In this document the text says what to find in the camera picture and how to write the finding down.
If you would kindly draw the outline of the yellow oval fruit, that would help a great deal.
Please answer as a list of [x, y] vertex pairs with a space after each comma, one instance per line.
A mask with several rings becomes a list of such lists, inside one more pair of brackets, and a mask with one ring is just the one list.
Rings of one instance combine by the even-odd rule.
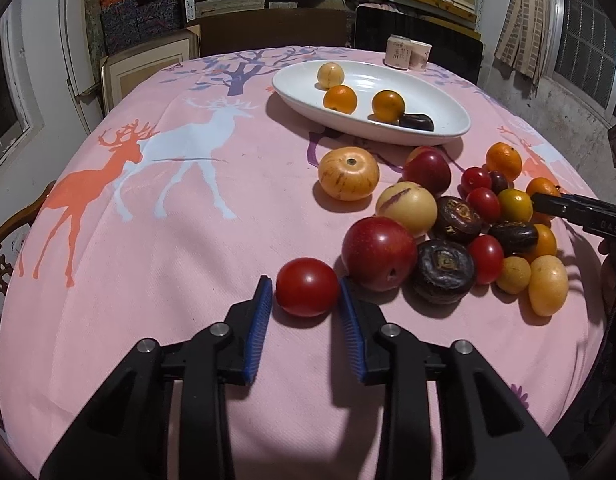
[[536, 315], [550, 318], [560, 310], [568, 294], [568, 276], [556, 256], [540, 256], [530, 265], [528, 297]]

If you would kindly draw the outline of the orange tangerine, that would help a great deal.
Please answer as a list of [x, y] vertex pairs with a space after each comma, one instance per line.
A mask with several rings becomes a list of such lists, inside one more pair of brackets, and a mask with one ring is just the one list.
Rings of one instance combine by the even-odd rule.
[[491, 145], [486, 153], [486, 167], [489, 171], [502, 174], [508, 181], [515, 181], [522, 173], [523, 161], [513, 146], [498, 142]]

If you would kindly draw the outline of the red cherry tomato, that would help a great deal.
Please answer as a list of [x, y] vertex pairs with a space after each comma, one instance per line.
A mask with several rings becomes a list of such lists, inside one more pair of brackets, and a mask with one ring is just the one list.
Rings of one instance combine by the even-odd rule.
[[339, 295], [337, 274], [319, 259], [288, 261], [276, 275], [277, 304], [299, 318], [317, 318], [331, 312], [338, 304]]
[[475, 266], [475, 281], [478, 285], [493, 283], [503, 270], [504, 252], [493, 236], [480, 235], [468, 245], [468, 253]]
[[470, 205], [486, 224], [497, 223], [501, 218], [501, 205], [490, 188], [475, 188], [468, 193], [466, 203]]

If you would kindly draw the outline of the yellow pepino purple stripe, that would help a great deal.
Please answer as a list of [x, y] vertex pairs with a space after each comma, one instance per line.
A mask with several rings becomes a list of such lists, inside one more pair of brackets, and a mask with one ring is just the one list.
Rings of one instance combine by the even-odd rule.
[[396, 221], [412, 236], [421, 237], [434, 226], [438, 209], [435, 197], [426, 188], [402, 181], [390, 185], [381, 193], [375, 205], [375, 214]]

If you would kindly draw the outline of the large red plum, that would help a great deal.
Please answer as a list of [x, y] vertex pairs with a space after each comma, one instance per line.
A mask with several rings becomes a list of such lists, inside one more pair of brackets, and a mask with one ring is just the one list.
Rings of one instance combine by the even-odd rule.
[[341, 261], [359, 285], [372, 292], [399, 288], [417, 259], [415, 238], [395, 220], [366, 217], [346, 232]]

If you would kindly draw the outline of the large yellow striped melon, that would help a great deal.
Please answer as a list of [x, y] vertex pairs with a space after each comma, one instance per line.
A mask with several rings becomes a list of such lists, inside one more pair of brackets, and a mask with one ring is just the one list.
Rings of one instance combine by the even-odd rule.
[[345, 146], [329, 151], [317, 166], [317, 180], [334, 200], [357, 202], [370, 197], [381, 171], [374, 156], [364, 148]]

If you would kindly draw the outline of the beige patterned curtain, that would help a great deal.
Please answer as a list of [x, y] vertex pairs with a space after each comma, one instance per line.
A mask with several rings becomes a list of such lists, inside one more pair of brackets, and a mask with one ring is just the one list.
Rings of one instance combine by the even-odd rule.
[[494, 59], [532, 89], [547, 73], [556, 36], [556, 0], [509, 0]]

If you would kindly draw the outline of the dark purple fruit on plate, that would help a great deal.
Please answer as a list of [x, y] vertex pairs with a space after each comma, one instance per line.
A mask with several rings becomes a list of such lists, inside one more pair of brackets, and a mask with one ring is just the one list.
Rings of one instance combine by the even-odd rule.
[[426, 114], [404, 114], [399, 118], [399, 126], [421, 131], [434, 131], [435, 124]]

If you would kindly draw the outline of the yellow orange fruit on plate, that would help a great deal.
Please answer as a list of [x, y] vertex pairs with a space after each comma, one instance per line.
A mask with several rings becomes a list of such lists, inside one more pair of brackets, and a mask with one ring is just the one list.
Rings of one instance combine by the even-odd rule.
[[405, 102], [398, 92], [381, 90], [373, 96], [372, 110], [373, 117], [379, 122], [396, 124], [405, 113]]

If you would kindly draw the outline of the white paper cup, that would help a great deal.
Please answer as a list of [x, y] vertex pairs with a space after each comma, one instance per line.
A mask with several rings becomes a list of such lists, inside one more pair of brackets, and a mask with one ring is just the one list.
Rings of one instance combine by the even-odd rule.
[[426, 70], [431, 45], [422, 41], [410, 41], [410, 63], [411, 70]]

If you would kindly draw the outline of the small yellow striped fruit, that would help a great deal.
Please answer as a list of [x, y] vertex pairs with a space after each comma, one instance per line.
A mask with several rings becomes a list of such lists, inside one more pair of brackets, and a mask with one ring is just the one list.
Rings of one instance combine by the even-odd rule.
[[322, 64], [317, 70], [317, 85], [324, 90], [329, 90], [344, 83], [345, 72], [343, 68], [334, 62]]

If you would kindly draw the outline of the framed board leaning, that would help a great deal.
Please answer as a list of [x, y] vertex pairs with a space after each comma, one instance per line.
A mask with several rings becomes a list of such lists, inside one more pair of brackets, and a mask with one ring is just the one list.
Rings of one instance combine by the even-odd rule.
[[198, 58], [199, 35], [189, 28], [169, 32], [106, 56], [100, 68], [104, 114], [159, 70]]

